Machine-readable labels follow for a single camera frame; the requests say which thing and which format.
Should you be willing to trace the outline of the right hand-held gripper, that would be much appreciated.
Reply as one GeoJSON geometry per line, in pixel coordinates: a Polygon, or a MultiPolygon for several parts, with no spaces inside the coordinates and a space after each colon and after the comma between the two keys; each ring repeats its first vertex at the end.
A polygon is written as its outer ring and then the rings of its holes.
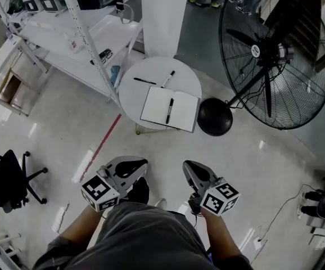
{"type": "Polygon", "coordinates": [[[196,161],[184,161],[183,173],[193,189],[188,204],[194,215],[205,209],[221,216],[231,210],[241,196],[223,177],[218,177],[211,168],[196,161]]]}

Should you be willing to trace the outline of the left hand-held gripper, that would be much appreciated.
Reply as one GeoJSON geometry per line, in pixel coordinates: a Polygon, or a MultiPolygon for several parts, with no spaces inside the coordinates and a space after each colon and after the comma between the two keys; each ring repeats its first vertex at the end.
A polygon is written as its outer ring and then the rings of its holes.
{"type": "Polygon", "coordinates": [[[96,212],[126,199],[133,185],[146,175],[148,161],[137,156],[118,156],[81,184],[82,197],[96,212]]]}

